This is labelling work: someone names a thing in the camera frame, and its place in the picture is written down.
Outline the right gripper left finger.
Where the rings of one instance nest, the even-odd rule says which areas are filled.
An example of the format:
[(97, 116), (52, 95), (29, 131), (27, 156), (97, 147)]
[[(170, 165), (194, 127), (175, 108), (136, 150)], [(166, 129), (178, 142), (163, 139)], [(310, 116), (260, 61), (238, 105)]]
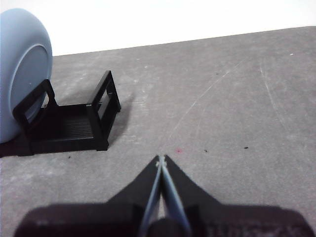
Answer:
[(56, 203), (30, 210), (16, 237), (136, 237), (157, 201), (161, 167), (155, 156), (138, 176), (100, 203)]

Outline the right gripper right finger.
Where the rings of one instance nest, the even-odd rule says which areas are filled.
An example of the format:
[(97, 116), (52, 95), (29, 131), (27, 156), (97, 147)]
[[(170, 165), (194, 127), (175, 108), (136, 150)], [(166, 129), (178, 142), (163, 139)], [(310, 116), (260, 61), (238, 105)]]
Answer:
[(313, 230), (295, 210), (267, 205), (223, 204), (193, 182), (169, 157), (171, 176), (195, 237), (311, 237)]

